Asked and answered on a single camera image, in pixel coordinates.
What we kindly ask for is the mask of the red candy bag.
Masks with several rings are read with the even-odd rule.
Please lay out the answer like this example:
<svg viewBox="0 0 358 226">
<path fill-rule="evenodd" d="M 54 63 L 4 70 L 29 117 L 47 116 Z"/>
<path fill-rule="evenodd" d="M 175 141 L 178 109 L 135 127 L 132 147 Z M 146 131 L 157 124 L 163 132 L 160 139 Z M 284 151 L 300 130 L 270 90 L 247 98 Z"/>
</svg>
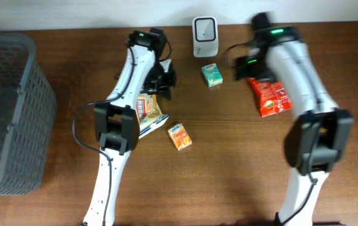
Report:
<svg viewBox="0 0 358 226">
<path fill-rule="evenodd" d="M 255 78 L 248 78 L 248 81 L 259 100 L 261 117 L 292 109 L 291 100 L 281 82 L 260 82 Z"/>
</svg>

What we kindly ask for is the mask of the green tissue pack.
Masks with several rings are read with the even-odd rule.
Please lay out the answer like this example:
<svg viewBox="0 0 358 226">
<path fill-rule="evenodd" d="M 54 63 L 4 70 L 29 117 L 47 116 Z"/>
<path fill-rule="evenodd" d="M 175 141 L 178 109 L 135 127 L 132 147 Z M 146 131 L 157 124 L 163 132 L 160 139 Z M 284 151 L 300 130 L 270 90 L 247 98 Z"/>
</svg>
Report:
<svg viewBox="0 0 358 226">
<path fill-rule="evenodd" d="M 202 67 L 202 73 L 208 87 L 213 87 L 223 83 L 223 78 L 215 63 Z"/>
</svg>

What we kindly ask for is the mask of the grey plastic basket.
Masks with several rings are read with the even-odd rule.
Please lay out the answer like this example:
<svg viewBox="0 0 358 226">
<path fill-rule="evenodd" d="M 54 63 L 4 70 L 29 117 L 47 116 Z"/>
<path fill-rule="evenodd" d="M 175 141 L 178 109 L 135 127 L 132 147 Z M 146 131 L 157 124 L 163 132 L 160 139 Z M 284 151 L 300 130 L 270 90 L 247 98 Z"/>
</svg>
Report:
<svg viewBox="0 0 358 226">
<path fill-rule="evenodd" d="M 42 182 L 57 98 L 21 33 L 0 33 L 0 196 L 36 190 Z"/>
</svg>

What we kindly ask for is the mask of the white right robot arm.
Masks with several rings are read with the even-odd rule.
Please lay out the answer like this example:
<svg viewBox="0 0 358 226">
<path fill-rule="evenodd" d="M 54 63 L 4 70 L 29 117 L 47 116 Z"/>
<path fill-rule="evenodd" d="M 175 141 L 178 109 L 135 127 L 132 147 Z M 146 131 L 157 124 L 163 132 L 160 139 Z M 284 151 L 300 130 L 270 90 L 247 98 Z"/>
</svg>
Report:
<svg viewBox="0 0 358 226">
<path fill-rule="evenodd" d="M 344 156 L 354 118 L 327 92 L 294 26 L 275 27 L 263 12 L 251 18 L 251 31 L 249 54 L 235 60 L 235 79 L 281 82 L 295 118 L 283 143 L 287 192 L 271 225 L 312 226 L 320 190 Z"/>
</svg>

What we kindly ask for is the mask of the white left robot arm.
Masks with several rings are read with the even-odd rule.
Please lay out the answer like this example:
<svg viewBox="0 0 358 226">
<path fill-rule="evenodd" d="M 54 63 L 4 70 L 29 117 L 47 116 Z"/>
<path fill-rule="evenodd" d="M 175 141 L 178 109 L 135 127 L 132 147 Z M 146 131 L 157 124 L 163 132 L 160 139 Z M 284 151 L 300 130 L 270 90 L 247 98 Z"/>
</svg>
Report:
<svg viewBox="0 0 358 226">
<path fill-rule="evenodd" d="M 136 103 L 139 95 L 171 99 L 176 72 L 170 57 L 163 56 L 170 42 L 164 31 L 133 31 L 126 41 L 127 57 L 117 84 L 106 100 L 81 107 L 94 109 L 94 133 L 99 168 L 90 206 L 82 225 L 113 225 L 116 199 L 124 167 L 140 138 Z"/>
</svg>

